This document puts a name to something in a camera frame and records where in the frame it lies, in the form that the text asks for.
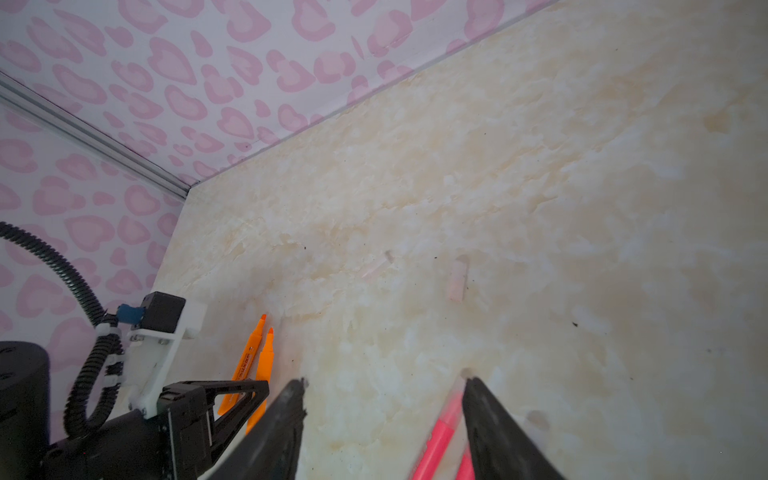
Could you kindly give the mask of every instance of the pink leopard print wallpaper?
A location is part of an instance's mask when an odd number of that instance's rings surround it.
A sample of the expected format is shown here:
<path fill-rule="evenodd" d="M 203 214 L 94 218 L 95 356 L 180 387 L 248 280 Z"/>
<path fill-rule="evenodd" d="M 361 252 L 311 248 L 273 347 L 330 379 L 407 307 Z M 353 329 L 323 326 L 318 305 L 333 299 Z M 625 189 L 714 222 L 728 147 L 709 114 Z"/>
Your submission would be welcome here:
<path fill-rule="evenodd" d="M 548 0 L 3 0 L 0 69 L 211 177 Z"/>
<path fill-rule="evenodd" d="M 64 255 L 102 305 L 137 305 L 151 291 L 182 204 L 0 107 L 0 220 Z M 51 358 L 51 440 L 95 335 L 51 269 L 0 240 L 0 340 Z"/>

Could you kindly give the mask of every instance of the metal frame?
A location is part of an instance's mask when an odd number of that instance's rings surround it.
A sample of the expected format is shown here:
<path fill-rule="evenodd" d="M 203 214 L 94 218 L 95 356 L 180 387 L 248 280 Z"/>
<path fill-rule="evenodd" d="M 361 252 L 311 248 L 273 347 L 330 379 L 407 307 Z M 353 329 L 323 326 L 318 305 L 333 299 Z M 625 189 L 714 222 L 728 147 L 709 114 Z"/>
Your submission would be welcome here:
<path fill-rule="evenodd" d="M 190 187 L 96 127 L 51 103 L 13 78 L 0 72 L 0 102 L 31 115 L 56 133 L 143 178 L 176 198 L 187 198 Z"/>

